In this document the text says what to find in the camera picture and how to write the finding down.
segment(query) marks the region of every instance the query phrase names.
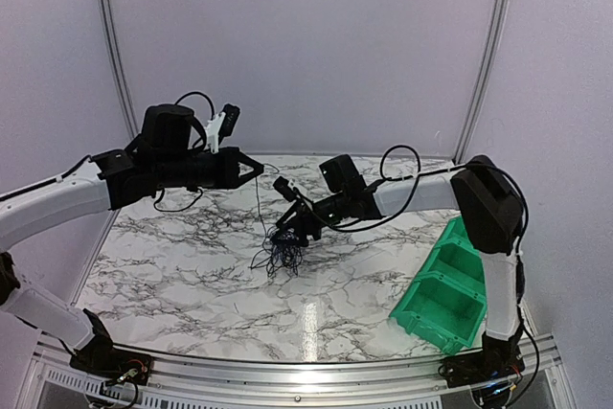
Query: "black wire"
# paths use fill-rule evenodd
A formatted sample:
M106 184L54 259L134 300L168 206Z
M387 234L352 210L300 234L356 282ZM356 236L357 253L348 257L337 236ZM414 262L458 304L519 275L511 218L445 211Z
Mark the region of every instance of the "black wire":
M419 174L419 176L421 177L425 177L425 176L432 176L435 174L441 174L443 172L452 172L452 171L457 171L457 170L462 170L462 169L466 169L466 170L471 170L471 169L475 169L475 168L484 168L486 170L491 170L491 171L496 171L500 174L502 174L503 176L505 176L509 182L511 182L511 184L513 185L516 193L519 195L519 199L522 202L522 205L524 207L524 225L522 226L519 235L517 237L517 244L515 245L515 249L519 250L520 247L520 243L522 242L524 236L526 235L526 230L528 230L528 221L530 220L530 213L528 211L528 201L526 200L526 196L524 195L524 193L522 192L521 188L519 187L519 184L517 184L517 182L515 181L515 179L513 179L513 177L507 173L504 170L501 170L498 167L494 167L492 165L486 165L483 163L464 163L462 165L456 165L454 167L451 168L441 168L439 170L432 170L432 171L427 171L427 172L423 172L421 174Z
M341 225L341 226L336 226L336 225L330 225L329 223L325 222L322 218L320 218L308 205L307 202L310 201L308 200L304 195L302 195L302 193L300 191L298 191L297 189L295 190L296 194L298 196L300 196L300 198L302 199L303 203L305 204L305 206L310 210L310 212L315 216L315 218L317 218L320 222L322 222L326 227L328 227L329 229L335 231L335 232L339 232L342 234L352 234L355 232L366 232L368 230L373 230L376 227L379 227L383 224L387 224L388 222L391 222L392 220L396 219L398 216L400 216L402 213L404 213L404 211L409 207L409 204L411 203L411 200L413 200L413 196L415 196L415 192L417 191L418 188L418 184L420 182L420 173L421 173L421 159L420 159L420 155L418 154L418 152L414 149L411 148L409 146L405 146L405 145L397 145L397 146L393 146L391 149L388 149L385 154L384 157L386 157L387 155L390 154L391 151L393 151L396 148L408 148L410 149L414 154L415 154L415 158L417 159L418 162L418 171L417 171L417 175L415 176L415 182L413 183L413 187L411 188L411 192L409 193L409 196L407 197L406 201L404 202L404 204L402 205L402 207L396 211L393 215L386 217L383 220L380 220L374 224L371 225L367 225L366 227L360 227L358 229L349 229L346 228L348 227L350 224L345 224L345 225ZM379 172L381 174L383 174L383 161L381 161L380 163L380 168L379 168Z
M526 394L528 389L531 387L531 385L536 380L536 375L538 374L538 368L540 367L540 351L538 350L538 346L536 345L536 341L534 340L534 337L528 331L528 328L526 328L526 324L525 323L523 325L523 328L524 328L524 332L526 332L526 335L528 336L530 341L533 343L534 352L536 353L536 366L534 366L534 373L533 373L532 377L530 377L530 380L528 381L526 386L522 389L522 391L519 393L519 395L517 395L517 397L513 401L511 401L509 404L507 404L507 407L513 406L521 397L523 397Z
M87 160L91 160L91 158L92 158L91 156L85 155L75 164L75 166L71 167L67 172L62 173L61 178L66 179L73 172L78 170L83 165L83 163L85 163ZM52 179L47 179L42 182L38 182L36 184L32 184L31 186L24 187L23 189L19 189L17 191L7 193L6 195L0 196L0 202L10 200L11 198L15 198L16 196L23 195L24 193L37 191L38 189L42 189L43 187L47 187L47 186L51 186L52 184L56 184L56 182L57 181L55 180L55 178L52 178Z
M388 148L383 154L383 156L381 157L381 161L379 163L379 175L381 176L381 179L384 179L385 181L388 181L388 182L399 182L399 181L404 181L405 179L409 179L413 177L413 176L388 177L383 172L385 160L387 160L387 157L390 155L390 153L392 153L394 150L398 150L399 148L406 148L407 150L411 150L413 155L415 155L416 160L418 161L418 171L421 171L421 159L420 159L420 155L418 154L418 152L411 146L407 146L405 144L396 144L395 146L391 146L390 148Z
M78 170L86 161L91 160L92 157L91 155L85 155L83 158L81 158L76 164L75 166L73 166L71 169L69 169L67 172L65 172L63 175L61 175L62 179L66 179L68 176L70 176L73 172L75 172L76 170Z
M269 163L264 163L264 165L273 168L275 173L281 172L274 165ZM261 250L254 255L249 268L251 270L266 268L268 278L274 278L281 268L288 268L295 275L298 275L298 267L303 261L304 254L303 248L297 244L299 238L295 235L293 229L266 228L263 216L261 215L260 183L257 177L256 200L258 202L258 219L264 231L264 238L261 242ZM261 253L267 254L268 257L256 263L256 258Z
M196 204L196 202L200 198L202 198L202 195L204 195L204 190L198 188L198 196L192 201L192 203L190 203L185 208L181 208L181 209L178 209L178 210L165 210L165 209L160 208L159 206L157 206L164 199L164 195L165 194L166 194L166 189L162 189L162 193L160 194L160 197L153 202L153 209L155 211L159 211L160 213L182 213L184 211L189 210L193 205Z
M63 340L61 340L61 339L58 339L58 340L59 340L59 343L61 344L61 346L64 348L64 350L66 350L66 352L67 352L68 354L70 354L70 355L71 355L73 358L75 358L77 361L79 361L79 359L78 359L78 358L77 358L77 356L74 354L74 352L73 352L73 351L71 351L71 350L68 348L68 346L66 345L66 342L64 342L64 341L63 341Z
M134 385L134 398L132 399L132 401L127 406L124 406L124 407L122 407L120 409L130 409L130 408L134 407L134 405L136 404L136 401L138 401L138 385L137 385L137 383L134 380L132 380L131 378L126 380L126 382L130 382L132 385Z
M205 95L204 93L202 93L201 91L191 91L189 93L186 93L181 98L176 100L174 102L174 105L180 104L183 100L187 99L190 96L200 96L204 98L205 100L207 100L207 102L209 103L209 107L211 107L211 119L215 116L215 105L213 104L213 100L209 98L207 95Z

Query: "white wall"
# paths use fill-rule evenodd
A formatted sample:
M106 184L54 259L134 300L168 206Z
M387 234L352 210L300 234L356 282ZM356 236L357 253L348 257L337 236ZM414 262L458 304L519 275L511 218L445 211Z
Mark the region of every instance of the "white wall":
M202 89L247 151L451 156L494 0L112 1L139 117Z
M524 189L527 300L577 403L613 400L613 0L511 0L469 154Z
M0 193L123 147L127 131L97 0L0 0ZM19 268L66 299L106 216L17 245ZM14 406L37 334L0 319L0 407Z

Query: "marble surface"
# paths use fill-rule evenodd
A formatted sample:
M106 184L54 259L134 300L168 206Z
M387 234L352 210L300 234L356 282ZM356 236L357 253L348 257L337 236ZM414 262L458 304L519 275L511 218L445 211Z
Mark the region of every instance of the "marble surface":
M256 158L313 199L329 193L318 169L328 157ZM378 159L354 160L367 182L378 178ZM414 166L393 159L386 171L406 174ZM259 179L266 226L289 207L272 188L277 177L267 167ZM183 354L359 361L438 352L388 315L456 213L405 214L364 233L324 230L298 276L282 269L269 280L264 269L249 268L264 235L255 190L252 181L237 191L207 191L184 213L159 213L150 199L125 208L79 307L98 312L117 342ZM192 198L172 191L160 206L176 209Z

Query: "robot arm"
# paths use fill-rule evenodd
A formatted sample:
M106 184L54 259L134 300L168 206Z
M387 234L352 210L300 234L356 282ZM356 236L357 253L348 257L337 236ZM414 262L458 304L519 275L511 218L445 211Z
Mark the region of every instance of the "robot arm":
M219 148L232 134L238 108L227 104L206 127L187 107L150 107L143 130L126 149L86 157L71 170L24 189L0 195L0 310L60 339L74 351L71 366L119 378L137 359L150 369L150 357L117 350L100 319L79 310L29 280L9 251L24 239L63 222L119 210L165 188L236 189L263 172L263 165L238 148ZM189 148L192 129L200 147ZM240 174L240 166L252 170ZM137 383L146 383L140 370Z
M518 350L523 323L518 303L524 282L516 243L523 229L524 206L486 156L475 157L462 167L395 182L381 179L368 186L349 155L328 160L320 170L333 195L316 202L282 177L275 182L275 189L294 204L277 222L279 230L273 242L283 242L279 236L287 231L297 244L308 246L308 237L319 239L324 228L345 233L364 229L338 226L346 218L381 223L402 213L459 210L470 241L481 252L488 319L483 350L446 358L445 378L450 387L457 387L511 375L513 367L523 371Z

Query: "green storage bin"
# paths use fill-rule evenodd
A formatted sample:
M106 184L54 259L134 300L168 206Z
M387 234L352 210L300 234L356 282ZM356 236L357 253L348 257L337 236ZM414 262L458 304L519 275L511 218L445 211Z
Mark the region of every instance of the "green storage bin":
M472 346L486 310L483 296L431 272L411 283L390 316L407 333L452 355Z
M486 311L481 257L468 239L462 218L456 217L445 227L390 317L409 334L451 355L472 347Z
M486 295L486 278L479 251L457 237L439 240L416 278L437 272L477 294Z
M447 223L447 226L444 228L443 233L439 237L437 243L443 242L453 237L468 241L468 233L466 232L464 220L461 216L454 217Z

